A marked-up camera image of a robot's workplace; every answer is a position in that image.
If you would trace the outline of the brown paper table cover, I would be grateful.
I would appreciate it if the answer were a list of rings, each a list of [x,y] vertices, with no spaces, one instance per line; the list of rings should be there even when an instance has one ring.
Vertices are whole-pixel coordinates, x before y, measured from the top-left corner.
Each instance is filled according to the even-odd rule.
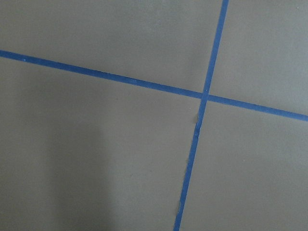
[[[3,0],[3,231],[305,231],[305,0]]]

